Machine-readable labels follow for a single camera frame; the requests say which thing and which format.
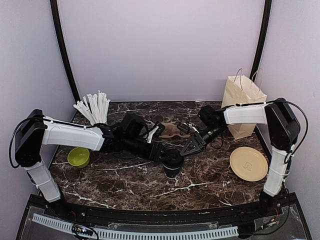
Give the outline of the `black coffee cup lid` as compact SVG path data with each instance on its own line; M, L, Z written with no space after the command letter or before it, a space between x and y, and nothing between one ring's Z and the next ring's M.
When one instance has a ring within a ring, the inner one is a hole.
M184 157L181 156L177 149L169 149L167 151L168 157L162 162L162 164L168 168L180 168L184 163Z

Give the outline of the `brown cardboard cup carrier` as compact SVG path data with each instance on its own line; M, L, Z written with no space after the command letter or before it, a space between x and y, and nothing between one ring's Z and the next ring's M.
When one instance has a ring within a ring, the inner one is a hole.
M190 137L189 134L184 133L179 130L174 123L162 123L164 125L164 131L159 136L161 139L171 139L173 137L179 137L182 139L187 139Z

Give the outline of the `black paper coffee cup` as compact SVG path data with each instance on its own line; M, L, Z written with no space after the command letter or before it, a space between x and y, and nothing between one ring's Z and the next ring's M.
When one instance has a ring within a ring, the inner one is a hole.
M182 165L176 165L176 166L170 166L167 164L162 164L163 165L163 172L165 176L169 179L174 179L181 171Z

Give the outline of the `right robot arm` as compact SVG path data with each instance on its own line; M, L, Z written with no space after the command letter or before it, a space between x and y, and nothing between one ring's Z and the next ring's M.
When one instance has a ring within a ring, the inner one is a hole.
M206 105L198 112L198 117L206 128L191 134L180 151L180 155L189 156L201 152L228 126L236 124L266 125L272 153L263 192L274 197L280 193L285 174L288 171L288 164L303 142L298 139L301 125L292 107L297 108L298 105L284 98L267 102L237 103L217 110Z

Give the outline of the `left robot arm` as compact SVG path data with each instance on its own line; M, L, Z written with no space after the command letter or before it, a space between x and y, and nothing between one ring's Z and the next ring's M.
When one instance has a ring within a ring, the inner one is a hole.
M80 125L59 121L44 116L35 109L14 129L8 156L13 168L22 167L40 190L44 199L51 203L51 210L60 218L67 218L70 206L50 171L42 162L43 145L58 145L84 148L101 153L126 151L140 158L162 163L179 159L179 152L167 149L160 142L153 142L153 133L145 120L136 114L127 113L121 122L109 126L105 123Z

